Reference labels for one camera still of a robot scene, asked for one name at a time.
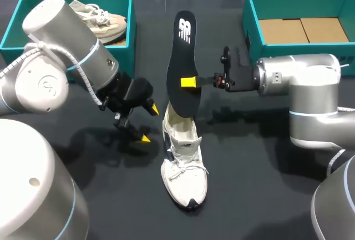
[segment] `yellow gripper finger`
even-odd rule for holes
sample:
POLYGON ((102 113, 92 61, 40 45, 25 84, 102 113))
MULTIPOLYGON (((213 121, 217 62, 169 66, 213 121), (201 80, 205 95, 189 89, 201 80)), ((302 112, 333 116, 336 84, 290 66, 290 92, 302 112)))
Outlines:
POLYGON ((142 142, 142 143, 150 143, 150 140, 146 137, 146 135, 143 135, 143 137, 141 138, 140 142, 142 142))
POLYGON ((157 109, 155 103, 153 103, 153 106, 151 108, 156 112, 156 114, 159 115, 159 112, 158 112, 158 109, 157 109))
POLYGON ((181 87, 182 88, 196 88, 196 77, 193 76, 192 78, 181 78, 181 87))

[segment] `cable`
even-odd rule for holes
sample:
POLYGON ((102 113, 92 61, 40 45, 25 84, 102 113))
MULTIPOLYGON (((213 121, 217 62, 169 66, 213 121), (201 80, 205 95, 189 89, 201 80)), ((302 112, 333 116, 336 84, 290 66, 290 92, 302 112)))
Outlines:
POLYGON ((340 150, 338 153, 335 154, 335 156, 331 159, 331 161, 328 164, 327 167, 327 177, 331 175, 332 173, 332 166, 334 162, 345 152, 346 150, 340 150))
POLYGON ((46 45, 45 43, 40 42, 39 44, 37 44, 37 48, 33 48, 33 49, 29 50, 28 52, 25 52, 19 58, 17 58, 15 61, 10 63, 4 70, 2 70, 0 72, 0 79, 3 78, 6 74, 8 74, 12 69, 14 69, 20 63, 22 63, 29 56, 36 54, 36 53, 40 53, 43 50, 44 46, 46 46, 49 50, 55 50, 57 52, 60 52, 69 58, 69 60, 73 63, 73 65, 76 67, 77 71, 79 72, 80 76, 82 77, 82 79, 85 83, 85 86, 88 89, 90 96, 92 97, 94 102, 98 106, 100 106, 102 104, 102 102, 95 95, 95 92, 90 84, 90 81, 89 81, 87 75, 85 74, 84 70, 82 69, 82 67, 79 65, 78 61, 67 50, 65 50, 62 47, 56 46, 56 45, 46 45))
POLYGON ((338 107, 338 111, 355 111, 355 109, 346 108, 346 107, 338 107))
POLYGON ((65 50, 64 48, 62 47, 59 47, 59 46, 56 46, 56 45, 47 45, 47 48, 50 49, 50 50, 56 50, 62 54, 64 54, 66 57, 68 57, 70 59, 70 61, 72 61, 72 63, 75 65, 77 71, 79 72, 80 76, 82 77, 84 83, 85 83, 85 86, 87 87, 88 89, 88 92, 90 94, 90 96, 92 97, 92 99, 94 100, 94 102, 100 106, 102 104, 102 102, 99 100, 99 98, 96 96, 91 84, 90 84, 90 81, 87 77, 87 75, 85 74, 83 68, 79 65, 78 61, 72 56, 72 54, 70 54, 67 50, 65 50))

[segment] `shoelace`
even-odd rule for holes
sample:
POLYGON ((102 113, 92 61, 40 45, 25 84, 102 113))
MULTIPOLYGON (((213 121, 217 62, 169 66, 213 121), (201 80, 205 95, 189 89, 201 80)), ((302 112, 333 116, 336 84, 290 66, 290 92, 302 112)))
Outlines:
POLYGON ((110 14, 107 11, 100 9, 97 4, 89 3, 87 6, 92 7, 88 14, 82 14, 83 20, 96 20, 98 25, 106 25, 110 21, 110 14))
POLYGON ((173 161, 173 165, 176 165, 179 170, 173 175, 171 175, 169 177, 169 180, 173 180, 179 177, 182 173, 184 173, 187 170, 193 170, 196 168, 203 169, 207 174, 209 174, 208 170, 203 165, 195 163, 195 161, 199 159, 199 154, 197 152, 195 152, 195 154, 193 154, 192 156, 183 156, 183 155, 176 154, 173 146, 171 146, 170 148, 176 158, 175 161, 173 161))

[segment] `sneaker sole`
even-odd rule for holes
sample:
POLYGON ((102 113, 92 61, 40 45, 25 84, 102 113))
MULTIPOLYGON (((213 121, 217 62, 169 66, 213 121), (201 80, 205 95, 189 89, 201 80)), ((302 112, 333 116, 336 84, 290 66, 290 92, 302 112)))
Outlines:
POLYGON ((117 42, 121 42, 122 40, 124 40, 126 38, 126 33, 127 33, 127 30, 125 30, 125 31, 123 31, 123 32, 121 32, 119 34, 116 34, 114 36, 107 37, 107 38, 101 38, 99 40, 104 45, 115 44, 117 42))

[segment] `shoe tongue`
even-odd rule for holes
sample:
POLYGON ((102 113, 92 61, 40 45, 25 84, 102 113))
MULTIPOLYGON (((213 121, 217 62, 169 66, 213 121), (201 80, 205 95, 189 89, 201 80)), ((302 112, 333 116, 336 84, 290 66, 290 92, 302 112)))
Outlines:
POLYGON ((177 140, 173 136, 171 142, 175 148, 175 153, 184 156, 192 156, 201 144, 202 137, 196 140, 177 140))
POLYGON ((76 12, 90 12, 91 9, 78 0, 73 0, 69 5, 76 12))

